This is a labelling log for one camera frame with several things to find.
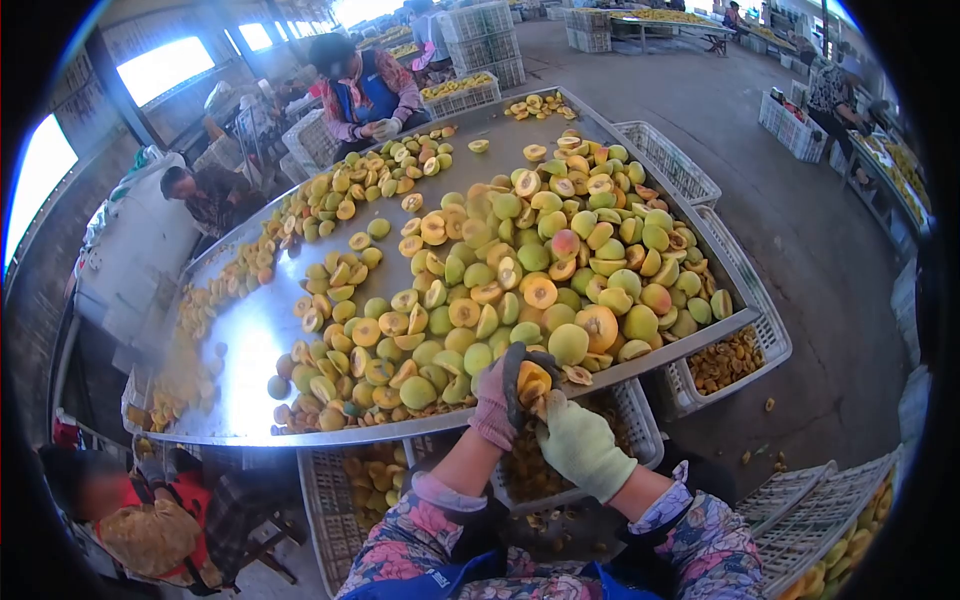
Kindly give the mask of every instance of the light green glove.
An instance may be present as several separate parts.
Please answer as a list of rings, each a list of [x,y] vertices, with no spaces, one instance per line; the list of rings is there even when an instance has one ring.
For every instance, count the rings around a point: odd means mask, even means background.
[[[546,425],[537,425],[543,458],[563,477],[601,503],[607,503],[636,468],[616,447],[605,420],[558,391],[547,400]]]

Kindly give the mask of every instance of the stacked crates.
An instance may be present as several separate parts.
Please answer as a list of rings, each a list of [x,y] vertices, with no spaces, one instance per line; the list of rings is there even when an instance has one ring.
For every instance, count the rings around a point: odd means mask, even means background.
[[[597,9],[569,9],[564,11],[566,41],[571,48],[590,54],[610,52],[610,15]]]
[[[437,18],[458,78],[489,71],[500,89],[526,83],[508,3],[481,4]]]

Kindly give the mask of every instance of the pink scarf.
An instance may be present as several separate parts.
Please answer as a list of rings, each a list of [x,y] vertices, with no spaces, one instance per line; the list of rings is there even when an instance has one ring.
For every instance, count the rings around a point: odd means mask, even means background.
[[[372,106],[369,98],[364,97],[360,93],[360,88],[357,87],[357,83],[360,81],[360,76],[363,75],[363,55],[360,51],[357,51],[357,74],[353,77],[347,77],[340,80],[340,83],[347,86],[347,89],[350,92],[350,100],[353,102],[355,107],[368,107]]]

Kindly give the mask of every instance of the dark hair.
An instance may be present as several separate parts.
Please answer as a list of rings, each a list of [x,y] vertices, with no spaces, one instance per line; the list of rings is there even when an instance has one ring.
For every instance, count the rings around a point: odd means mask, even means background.
[[[356,52],[356,46],[340,34],[323,34],[310,45],[310,62],[317,72],[330,78],[331,67],[337,62],[350,58]]]
[[[80,491],[91,476],[116,469],[103,452],[72,450],[53,444],[41,446],[36,452],[43,464],[43,474],[54,502],[68,516],[77,520],[80,509]]]
[[[163,197],[167,200],[170,200],[171,194],[174,193],[174,185],[181,182],[183,178],[190,175],[186,169],[182,167],[170,167],[163,174],[163,177],[160,178],[160,193],[163,194]]]

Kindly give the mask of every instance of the glove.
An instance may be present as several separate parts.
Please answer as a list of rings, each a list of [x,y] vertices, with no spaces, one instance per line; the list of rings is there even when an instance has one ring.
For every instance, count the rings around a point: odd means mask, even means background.
[[[396,117],[380,119],[376,122],[376,125],[373,126],[373,139],[378,142],[386,141],[392,137],[396,137],[402,129],[403,121]]]
[[[636,468],[616,447],[605,420],[573,400],[553,395],[546,406],[546,425],[537,425],[543,458],[557,472],[606,504]]]
[[[136,463],[136,467],[140,470],[143,478],[147,480],[147,485],[151,490],[157,486],[162,486],[167,482],[167,476],[166,472],[163,470],[163,465],[161,465],[160,461],[153,456],[145,456],[144,458],[141,458]]]
[[[516,432],[523,426],[523,408],[516,392],[520,363],[529,360],[543,367],[554,388],[560,386],[560,372],[551,354],[528,352],[522,342],[513,342],[491,365],[480,372],[477,410],[467,424],[482,438],[504,452],[514,448]]]

